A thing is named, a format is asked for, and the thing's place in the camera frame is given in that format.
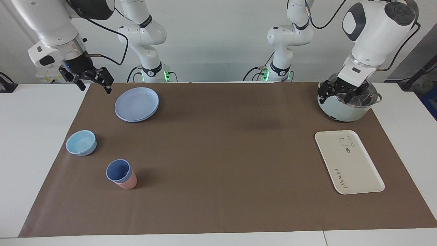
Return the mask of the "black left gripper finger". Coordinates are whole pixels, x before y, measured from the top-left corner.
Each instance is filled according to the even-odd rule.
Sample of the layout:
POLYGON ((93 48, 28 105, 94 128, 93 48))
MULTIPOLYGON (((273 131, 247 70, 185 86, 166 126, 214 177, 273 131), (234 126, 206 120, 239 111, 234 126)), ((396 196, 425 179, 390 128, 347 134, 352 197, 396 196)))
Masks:
POLYGON ((336 80, 325 80, 319 83, 318 97, 320 99, 327 99, 328 97, 339 94, 336 80))
POLYGON ((361 96, 369 87, 367 82, 362 83, 359 87, 355 89, 348 89, 344 96, 344 103, 349 103, 353 98, 361 96))

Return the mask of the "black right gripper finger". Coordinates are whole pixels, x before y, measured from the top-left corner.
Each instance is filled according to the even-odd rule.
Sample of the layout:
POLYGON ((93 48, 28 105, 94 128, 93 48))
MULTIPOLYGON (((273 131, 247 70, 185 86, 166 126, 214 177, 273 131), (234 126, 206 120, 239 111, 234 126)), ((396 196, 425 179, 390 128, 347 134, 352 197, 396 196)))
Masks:
POLYGON ((102 86, 107 94, 111 93, 111 86, 114 82, 114 78, 111 76, 107 68, 87 70, 85 71, 85 79, 102 86))
POLYGON ((59 73, 66 82, 73 83, 78 86, 81 91, 85 91, 86 86, 81 80, 80 75, 69 72, 64 66, 59 67, 59 73))

